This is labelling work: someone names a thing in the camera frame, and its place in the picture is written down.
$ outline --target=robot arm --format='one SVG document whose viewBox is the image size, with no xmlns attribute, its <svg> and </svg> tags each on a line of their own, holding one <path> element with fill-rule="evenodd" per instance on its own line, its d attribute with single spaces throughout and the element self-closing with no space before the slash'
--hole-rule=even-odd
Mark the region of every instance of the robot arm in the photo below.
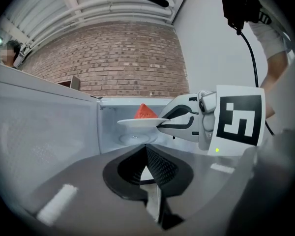
<svg viewBox="0 0 295 236">
<path fill-rule="evenodd" d="M 201 90 L 180 95 L 161 112 L 167 118 L 157 128 L 160 132 L 199 143 L 199 149 L 208 150 L 215 123 L 216 93 Z"/>
</svg>

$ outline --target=red watermelon flesh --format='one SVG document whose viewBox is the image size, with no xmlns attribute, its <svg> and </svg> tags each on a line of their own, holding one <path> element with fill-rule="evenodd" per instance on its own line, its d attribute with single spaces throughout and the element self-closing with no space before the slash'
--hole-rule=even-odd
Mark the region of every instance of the red watermelon flesh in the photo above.
<svg viewBox="0 0 295 236">
<path fill-rule="evenodd" d="M 137 110 L 134 119 L 145 119 L 145 118 L 158 118 L 157 114 L 154 113 L 146 104 L 141 104 Z"/>
</svg>

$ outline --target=white pipe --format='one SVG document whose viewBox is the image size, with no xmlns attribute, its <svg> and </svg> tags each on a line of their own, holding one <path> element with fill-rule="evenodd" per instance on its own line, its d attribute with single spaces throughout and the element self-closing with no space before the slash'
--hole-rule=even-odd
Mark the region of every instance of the white pipe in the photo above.
<svg viewBox="0 0 295 236">
<path fill-rule="evenodd" d="M 106 6 L 103 8 L 98 8 L 98 9 L 93 9 L 87 12 L 83 12 L 80 13 L 78 15 L 75 15 L 71 18 L 66 19 L 65 21 L 53 26 L 52 28 L 50 28 L 48 31 L 46 31 L 45 33 L 43 33 L 41 36 L 39 36 L 35 42 L 40 41 L 42 38 L 44 38 L 45 36 L 48 36 L 49 34 L 51 34 L 53 31 L 55 31 L 57 28 L 65 25 L 65 24 L 69 24 L 71 23 L 73 20 L 77 19 L 77 18 L 85 18 L 89 15 L 93 15 L 96 13 L 101 13 L 101 12 L 105 12 L 107 11 L 108 13 L 110 11 L 114 11 L 114 10 L 143 10 L 143 11 L 149 11 L 149 12 L 155 12 L 155 13 L 160 13 L 160 14 L 165 14 L 165 15 L 171 15 L 172 11 L 168 11 L 168 10 L 164 10 L 164 9 L 160 9 L 160 8 L 155 8 L 155 7 L 150 7 L 150 6 L 145 6 L 145 5 L 113 5 L 113 6 Z"/>
<path fill-rule="evenodd" d="M 53 32 L 51 35 L 45 37 L 44 39 L 42 39 L 41 41 L 39 41 L 38 43 L 35 43 L 35 45 L 30 49 L 28 48 L 25 52 L 24 52 L 24 55 L 26 55 L 27 53 L 29 53 L 32 49 L 34 49 L 36 46 L 40 45 L 42 42 L 44 42 L 46 39 L 52 37 L 53 35 L 67 29 L 67 28 L 70 28 L 72 26 L 75 26 L 75 25 L 78 25 L 78 24 L 82 24 L 82 23 L 85 23 L 85 22 L 88 22 L 88 21 L 92 21 L 92 20 L 96 20 L 96 19 L 100 19 L 100 18 L 105 18 L 105 17 L 113 17 L 113 16 L 142 16 L 142 17 L 151 17 L 151 18 L 156 18 L 156 19 L 161 19 L 161 20 L 168 20 L 167 17 L 163 17 L 163 16 L 157 16 L 157 15 L 151 15 L 151 14 L 144 14 L 144 13 L 131 13 L 131 12 L 128 12 L 128 13 L 116 13 L 116 14 L 106 14 L 106 15 L 100 15 L 100 16 L 96 16 L 96 17 L 92 17 L 92 18 L 87 18 L 87 19 L 84 19 L 82 21 L 78 21 L 78 22 L 75 22 L 75 23 L 72 23 L 68 26 L 65 26 L 55 32 Z"/>
<path fill-rule="evenodd" d="M 32 34 L 32 36 L 29 38 L 29 40 L 26 42 L 26 44 L 28 45 L 35 37 L 37 37 L 41 32 L 43 32 L 46 28 L 51 26 L 53 23 L 57 22 L 58 20 L 60 20 L 63 17 L 70 15 L 74 11 L 85 9 L 85 8 L 96 6 L 96 5 L 100 5 L 100 4 L 106 4 L 106 3 L 110 4 L 113 2 L 145 2 L 145 0 L 93 0 L 90 2 L 82 3 L 76 7 L 69 9 L 66 12 L 54 17 L 47 24 L 43 25 L 40 29 L 38 29 L 35 33 Z M 165 15 L 171 15 L 171 12 L 166 9 L 158 8 L 158 10 L 163 12 Z"/>
</svg>

